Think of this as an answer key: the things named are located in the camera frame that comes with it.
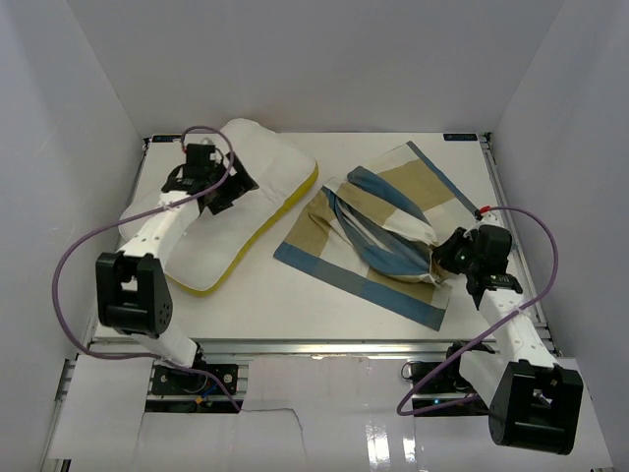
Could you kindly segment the right blue corner label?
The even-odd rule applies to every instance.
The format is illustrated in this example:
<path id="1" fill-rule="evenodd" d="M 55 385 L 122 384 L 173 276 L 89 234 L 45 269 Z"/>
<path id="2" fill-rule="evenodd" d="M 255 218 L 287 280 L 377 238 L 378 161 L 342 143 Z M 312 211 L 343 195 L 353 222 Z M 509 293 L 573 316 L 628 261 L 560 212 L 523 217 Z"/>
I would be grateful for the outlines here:
<path id="1" fill-rule="evenodd" d="M 474 133 L 444 133 L 443 139 L 446 142 L 476 142 L 478 136 Z"/>

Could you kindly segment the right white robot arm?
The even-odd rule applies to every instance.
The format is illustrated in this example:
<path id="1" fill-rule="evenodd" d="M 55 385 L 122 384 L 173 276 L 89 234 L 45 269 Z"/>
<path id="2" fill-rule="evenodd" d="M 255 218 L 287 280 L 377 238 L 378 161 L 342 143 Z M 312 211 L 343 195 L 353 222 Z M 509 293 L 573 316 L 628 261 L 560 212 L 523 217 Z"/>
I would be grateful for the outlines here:
<path id="1" fill-rule="evenodd" d="M 543 344 L 527 313 L 523 289 L 507 271 L 511 233 L 498 225 L 457 228 L 438 246 L 438 265 L 466 278 L 466 290 L 492 327 L 496 352 L 479 341 L 443 368 L 445 383 L 471 387 L 488 408 L 497 445 L 568 455 L 577 435 L 584 384 Z"/>

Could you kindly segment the checkered blue beige pillowcase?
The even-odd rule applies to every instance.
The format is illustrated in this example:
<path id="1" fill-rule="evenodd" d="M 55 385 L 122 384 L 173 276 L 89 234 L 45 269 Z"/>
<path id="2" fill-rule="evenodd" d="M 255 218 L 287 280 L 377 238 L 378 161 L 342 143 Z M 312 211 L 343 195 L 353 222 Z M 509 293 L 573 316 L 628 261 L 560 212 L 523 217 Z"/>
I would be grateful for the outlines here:
<path id="1" fill-rule="evenodd" d="M 413 142 L 326 181 L 274 253 L 281 263 L 428 328 L 450 273 L 434 250 L 476 206 Z"/>

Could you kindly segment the left blue corner label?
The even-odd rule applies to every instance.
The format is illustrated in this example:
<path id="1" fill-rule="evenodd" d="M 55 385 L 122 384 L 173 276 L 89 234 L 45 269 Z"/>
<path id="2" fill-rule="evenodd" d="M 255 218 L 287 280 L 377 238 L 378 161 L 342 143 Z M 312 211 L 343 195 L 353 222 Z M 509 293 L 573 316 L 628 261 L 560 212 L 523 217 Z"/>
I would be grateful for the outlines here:
<path id="1" fill-rule="evenodd" d="M 150 138 L 150 142 L 152 144 L 155 144 L 155 143 L 166 143 L 166 144 L 180 143 L 181 142 L 181 136 L 180 135 L 174 135 L 174 134 L 153 135 Z"/>

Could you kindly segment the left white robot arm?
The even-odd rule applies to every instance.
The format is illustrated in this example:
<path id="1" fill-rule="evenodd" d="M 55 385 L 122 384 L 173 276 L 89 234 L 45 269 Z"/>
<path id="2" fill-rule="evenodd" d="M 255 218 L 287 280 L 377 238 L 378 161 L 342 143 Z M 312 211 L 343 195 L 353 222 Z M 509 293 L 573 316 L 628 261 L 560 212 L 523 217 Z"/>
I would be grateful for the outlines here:
<path id="1" fill-rule="evenodd" d="M 115 253 L 95 263 L 99 322 L 138 340 L 157 358 L 177 364 L 174 381 L 202 389 L 207 367 L 198 345 L 172 321 L 164 267 L 186 231 L 205 213 L 217 215 L 257 188 L 234 151 L 214 144 L 184 146 L 185 160 L 167 176 L 148 220 Z"/>

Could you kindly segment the aluminium frame rail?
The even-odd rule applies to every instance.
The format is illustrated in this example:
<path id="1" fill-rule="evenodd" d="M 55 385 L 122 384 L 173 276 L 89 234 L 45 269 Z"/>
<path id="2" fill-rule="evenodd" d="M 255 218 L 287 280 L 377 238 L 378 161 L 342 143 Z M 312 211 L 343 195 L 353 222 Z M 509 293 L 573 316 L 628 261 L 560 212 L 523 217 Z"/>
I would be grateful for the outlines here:
<path id="1" fill-rule="evenodd" d="M 507 214 L 507 223 L 516 236 L 516 263 L 525 275 L 527 297 L 543 293 L 553 274 L 553 250 L 548 236 L 528 212 L 537 214 L 533 165 L 538 162 L 535 144 L 512 136 L 493 133 L 480 135 L 492 185 L 502 206 L 519 211 Z"/>

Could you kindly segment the white pillow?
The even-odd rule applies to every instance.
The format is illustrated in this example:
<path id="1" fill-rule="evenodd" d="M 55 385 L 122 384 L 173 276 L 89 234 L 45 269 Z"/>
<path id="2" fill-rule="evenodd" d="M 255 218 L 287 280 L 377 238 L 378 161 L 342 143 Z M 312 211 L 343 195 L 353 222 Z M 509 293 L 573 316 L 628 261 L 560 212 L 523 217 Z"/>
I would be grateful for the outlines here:
<path id="1" fill-rule="evenodd" d="M 206 209 L 169 257 L 165 274 L 202 295 L 227 279 L 257 238 L 306 194 L 318 175 L 314 158 L 255 121 L 233 119 L 221 131 L 258 189 L 217 215 Z M 179 142 L 158 138 L 148 145 L 134 199 L 123 218 L 155 207 L 167 175 L 185 160 Z"/>

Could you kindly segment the blue corner label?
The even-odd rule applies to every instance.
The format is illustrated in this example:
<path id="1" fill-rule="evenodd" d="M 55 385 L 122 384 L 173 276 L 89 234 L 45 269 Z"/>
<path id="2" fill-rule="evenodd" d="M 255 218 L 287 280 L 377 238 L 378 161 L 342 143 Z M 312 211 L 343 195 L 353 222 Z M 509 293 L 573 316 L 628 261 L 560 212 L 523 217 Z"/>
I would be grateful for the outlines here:
<path id="1" fill-rule="evenodd" d="M 174 134 L 153 135 L 150 138 L 150 142 L 152 144 L 155 144 L 155 143 L 166 143 L 166 144 L 180 143 L 181 142 L 181 136 L 180 135 L 174 135 Z"/>
<path id="2" fill-rule="evenodd" d="M 478 136 L 474 133 L 444 133 L 443 139 L 446 142 L 476 142 Z"/>

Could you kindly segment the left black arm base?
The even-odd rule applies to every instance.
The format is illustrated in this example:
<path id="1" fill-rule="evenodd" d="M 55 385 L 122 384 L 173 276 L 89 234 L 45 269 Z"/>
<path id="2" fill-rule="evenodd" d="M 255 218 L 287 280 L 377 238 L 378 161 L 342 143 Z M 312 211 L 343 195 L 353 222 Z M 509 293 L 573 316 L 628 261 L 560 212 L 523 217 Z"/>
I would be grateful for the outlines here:
<path id="1" fill-rule="evenodd" d="M 230 394 L 237 392 L 237 364 L 205 364 L 202 369 L 215 375 Z M 212 379 L 162 365 L 154 367 L 149 392 L 159 396 L 223 394 Z"/>

